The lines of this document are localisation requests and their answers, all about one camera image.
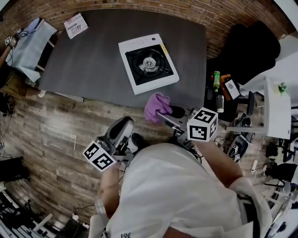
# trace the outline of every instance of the brick wall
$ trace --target brick wall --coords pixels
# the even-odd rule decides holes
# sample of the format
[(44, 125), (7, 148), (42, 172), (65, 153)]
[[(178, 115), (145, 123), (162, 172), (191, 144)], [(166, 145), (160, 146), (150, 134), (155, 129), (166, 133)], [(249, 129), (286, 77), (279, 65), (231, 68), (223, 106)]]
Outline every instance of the brick wall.
[(36, 17), (44, 18), (62, 31), (63, 22), (75, 12), (105, 8), (153, 11), (203, 24), (209, 58), (218, 55), (230, 28), (237, 23), (249, 26), (261, 20), (278, 38), (294, 32), (273, 0), (11, 0), (0, 23), (0, 42)]

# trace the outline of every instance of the hand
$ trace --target hand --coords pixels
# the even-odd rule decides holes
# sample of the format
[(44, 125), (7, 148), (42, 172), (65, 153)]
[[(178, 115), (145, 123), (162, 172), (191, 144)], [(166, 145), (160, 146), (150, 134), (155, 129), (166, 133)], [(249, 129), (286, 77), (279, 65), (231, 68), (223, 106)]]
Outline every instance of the hand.
[(11, 42), (9, 43), (10, 48), (14, 48), (18, 43), (18, 39), (16, 37), (12, 37)]

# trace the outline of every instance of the table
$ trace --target table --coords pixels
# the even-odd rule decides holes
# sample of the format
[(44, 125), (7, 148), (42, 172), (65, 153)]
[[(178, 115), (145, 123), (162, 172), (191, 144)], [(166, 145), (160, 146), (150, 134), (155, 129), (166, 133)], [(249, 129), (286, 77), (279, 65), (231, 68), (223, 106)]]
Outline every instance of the table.
[(227, 127), (229, 132), (253, 132), (264, 136), (289, 139), (291, 134), (291, 99), (284, 92), (280, 94), (278, 84), (268, 77), (259, 82), (248, 82), (241, 89), (244, 92), (264, 90), (264, 126), (263, 127)]
[[(202, 107), (206, 81), (205, 27), (194, 22), (128, 9), (81, 13), (89, 28), (69, 39), (64, 31), (41, 77), (41, 90), (144, 107), (154, 92), (171, 103)], [(177, 83), (134, 95), (118, 43), (160, 34), (179, 74)]]
[(9, 66), (27, 75), (32, 82), (41, 77), (40, 73), (35, 71), (35, 68), (41, 68), (38, 66), (41, 54), (48, 42), (52, 45), (49, 40), (57, 31), (44, 20), (41, 20), (35, 30), (28, 36), (21, 38), (6, 58)]

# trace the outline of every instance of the bottle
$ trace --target bottle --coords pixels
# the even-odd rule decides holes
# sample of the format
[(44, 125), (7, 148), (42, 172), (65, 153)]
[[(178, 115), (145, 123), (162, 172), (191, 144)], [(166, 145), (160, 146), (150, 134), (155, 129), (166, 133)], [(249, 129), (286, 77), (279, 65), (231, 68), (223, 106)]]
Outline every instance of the bottle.
[(218, 95), (216, 97), (216, 104), (217, 104), (217, 112), (223, 113), (224, 112), (224, 97), (223, 97), (223, 95)]
[(214, 71), (213, 88), (214, 88), (215, 92), (218, 92), (218, 89), (219, 89), (219, 77), (220, 77), (220, 72), (219, 71)]

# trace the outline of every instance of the pink cloth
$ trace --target pink cloth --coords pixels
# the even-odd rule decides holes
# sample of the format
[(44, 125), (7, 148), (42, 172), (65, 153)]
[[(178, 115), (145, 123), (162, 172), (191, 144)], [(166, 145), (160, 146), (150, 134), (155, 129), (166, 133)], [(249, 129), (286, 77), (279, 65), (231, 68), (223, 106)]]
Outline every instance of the pink cloth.
[(149, 98), (144, 115), (146, 120), (152, 120), (157, 123), (159, 119), (156, 116), (156, 111), (159, 110), (162, 114), (172, 114), (173, 110), (169, 106), (169, 97), (165, 97), (162, 93), (154, 93)]

